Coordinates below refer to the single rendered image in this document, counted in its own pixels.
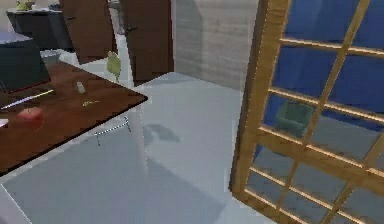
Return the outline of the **wooden framed glass door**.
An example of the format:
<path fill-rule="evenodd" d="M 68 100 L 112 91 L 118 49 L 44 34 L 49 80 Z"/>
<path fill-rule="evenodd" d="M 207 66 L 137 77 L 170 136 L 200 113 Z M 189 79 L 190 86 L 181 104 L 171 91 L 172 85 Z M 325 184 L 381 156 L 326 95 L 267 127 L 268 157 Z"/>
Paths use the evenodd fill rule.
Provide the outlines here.
<path fill-rule="evenodd" d="M 276 224 L 384 224 L 384 0 L 259 0 L 230 189 Z"/>

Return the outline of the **green house plant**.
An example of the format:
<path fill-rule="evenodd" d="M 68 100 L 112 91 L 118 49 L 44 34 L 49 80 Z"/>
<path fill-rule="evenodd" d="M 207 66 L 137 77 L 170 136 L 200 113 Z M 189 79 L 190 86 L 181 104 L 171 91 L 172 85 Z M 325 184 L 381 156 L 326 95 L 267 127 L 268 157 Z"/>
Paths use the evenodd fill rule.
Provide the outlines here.
<path fill-rule="evenodd" d="M 32 0 L 17 0 L 16 9 L 18 11 L 28 11 L 32 9 L 34 2 Z"/>

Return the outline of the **green chair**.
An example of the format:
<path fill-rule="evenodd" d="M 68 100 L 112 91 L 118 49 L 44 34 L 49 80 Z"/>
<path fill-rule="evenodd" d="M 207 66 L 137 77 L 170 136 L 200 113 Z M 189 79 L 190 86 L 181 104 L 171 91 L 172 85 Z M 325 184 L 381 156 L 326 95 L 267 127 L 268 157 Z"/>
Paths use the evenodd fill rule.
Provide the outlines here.
<path fill-rule="evenodd" d="M 111 74 L 113 74 L 115 76 L 115 81 L 119 82 L 119 77 L 120 77 L 120 73 L 121 73 L 121 60 L 120 60 L 120 58 L 119 58 L 117 53 L 112 52 L 112 51 L 108 52 L 107 70 L 108 70 L 109 73 L 111 73 Z M 119 129 L 119 128 L 123 127 L 123 126 L 126 126 L 128 128 L 128 131 L 131 131 L 128 118 L 125 117 L 124 120 L 125 120 L 125 122 L 120 124 L 120 125 L 117 125 L 117 126 L 112 127 L 110 129 L 107 129 L 107 130 L 95 133 L 94 136 L 97 139 L 97 143 L 100 143 L 100 140 L 99 140 L 99 136 L 100 135 L 103 135 L 103 134 L 106 134 L 108 132 L 114 131 L 114 130 Z"/>

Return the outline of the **green bin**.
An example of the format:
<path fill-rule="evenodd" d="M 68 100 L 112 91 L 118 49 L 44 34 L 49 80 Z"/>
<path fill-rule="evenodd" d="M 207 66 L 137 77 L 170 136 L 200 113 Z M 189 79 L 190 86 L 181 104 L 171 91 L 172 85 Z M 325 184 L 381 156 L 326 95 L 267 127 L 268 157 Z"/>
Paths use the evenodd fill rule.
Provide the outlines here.
<path fill-rule="evenodd" d="M 274 127 L 301 138 L 313 113 L 312 106 L 296 101 L 285 101 L 276 113 Z"/>

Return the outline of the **brown wooden door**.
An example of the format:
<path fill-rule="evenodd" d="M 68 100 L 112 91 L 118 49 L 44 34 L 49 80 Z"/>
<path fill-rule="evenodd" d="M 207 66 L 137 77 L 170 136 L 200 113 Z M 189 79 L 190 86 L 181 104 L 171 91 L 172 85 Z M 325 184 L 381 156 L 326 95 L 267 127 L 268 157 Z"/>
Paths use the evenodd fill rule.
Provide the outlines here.
<path fill-rule="evenodd" d="M 142 85 L 174 70 L 171 0 L 120 0 L 132 80 Z"/>
<path fill-rule="evenodd" d="M 116 51 L 115 34 L 108 0 L 59 0 L 78 62 L 85 64 L 106 58 Z"/>

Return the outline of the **black cabinet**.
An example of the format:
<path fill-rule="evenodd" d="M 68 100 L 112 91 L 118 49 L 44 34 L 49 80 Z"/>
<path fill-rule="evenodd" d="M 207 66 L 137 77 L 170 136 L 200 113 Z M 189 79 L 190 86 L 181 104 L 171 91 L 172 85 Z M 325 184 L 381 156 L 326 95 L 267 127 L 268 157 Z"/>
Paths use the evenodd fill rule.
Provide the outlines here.
<path fill-rule="evenodd" d="M 11 8 L 6 15 L 16 33 L 32 38 L 43 50 L 62 49 L 69 52 L 74 47 L 61 11 Z"/>

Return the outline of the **red apple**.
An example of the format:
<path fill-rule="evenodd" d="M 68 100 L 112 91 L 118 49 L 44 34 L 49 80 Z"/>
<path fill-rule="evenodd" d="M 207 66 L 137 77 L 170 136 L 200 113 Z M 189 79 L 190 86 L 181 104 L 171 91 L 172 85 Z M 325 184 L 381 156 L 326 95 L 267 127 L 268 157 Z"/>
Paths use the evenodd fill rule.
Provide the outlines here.
<path fill-rule="evenodd" d="M 38 129 L 43 124 L 43 110 L 38 107 L 25 108 L 17 114 L 17 122 L 24 128 Z"/>

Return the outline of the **dark brown wooden table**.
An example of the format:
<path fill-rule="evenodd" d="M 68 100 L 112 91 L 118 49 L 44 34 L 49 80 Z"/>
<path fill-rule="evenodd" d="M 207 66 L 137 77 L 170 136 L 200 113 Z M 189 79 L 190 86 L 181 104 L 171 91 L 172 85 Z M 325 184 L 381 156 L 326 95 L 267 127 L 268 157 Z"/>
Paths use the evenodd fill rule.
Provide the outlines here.
<path fill-rule="evenodd" d="M 9 120 L 0 128 L 0 177 L 144 103 L 148 97 L 95 74 L 60 62 L 48 67 L 51 81 L 15 93 L 0 92 L 0 108 L 22 98 L 53 89 L 54 92 L 0 110 Z M 77 90 L 77 82 L 85 93 Z M 83 107 L 86 101 L 100 101 Z M 24 128 L 17 114 L 25 108 L 43 110 L 38 129 Z"/>

